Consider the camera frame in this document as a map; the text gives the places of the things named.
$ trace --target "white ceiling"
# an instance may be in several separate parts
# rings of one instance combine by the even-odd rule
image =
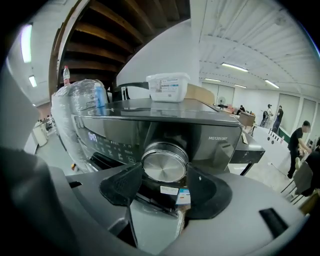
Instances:
[[[274,1],[207,0],[199,52],[201,81],[277,90],[265,82],[269,80],[281,91],[320,98],[319,56],[287,10]]]

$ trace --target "blue label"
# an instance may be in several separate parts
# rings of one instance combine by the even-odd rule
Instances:
[[[189,189],[187,189],[187,188],[180,188],[179,193],[189,193]]]

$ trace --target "black rubber flap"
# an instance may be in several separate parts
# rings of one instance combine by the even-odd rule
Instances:
[[[212,219],[221,213],[232,199],[232,190],[225,181],[190,164],[187,167],[187,187],[190,191],[191,209],[186,216],[190,219]]]
[[[100,183],[100,193],[115,206],[129,206],[142,183],[143,169],[136,163]]]

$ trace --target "black slot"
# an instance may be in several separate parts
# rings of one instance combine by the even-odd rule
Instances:
[[[81,186],[82,183],[79,182],[79,181],[72,181],[72,182],[69,183],[69,185],[70,185],[70,188],[74,189],[74,188],[76,188],[78,186]]]
[[[280,236],[288,228],[288,225],[273,208],[260,210],[259,213],[268,226],[274,239]]]

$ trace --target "plastic container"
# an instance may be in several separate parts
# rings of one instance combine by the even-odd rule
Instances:
[[[155,102],[182,102],[190,77],[186,73],[162,73],[146,77],[150,95]]]
[[[63,83],[64,83],[64,86],[69,86],[70,85],[70,71],[69,71],[68,66],[64,66]]]

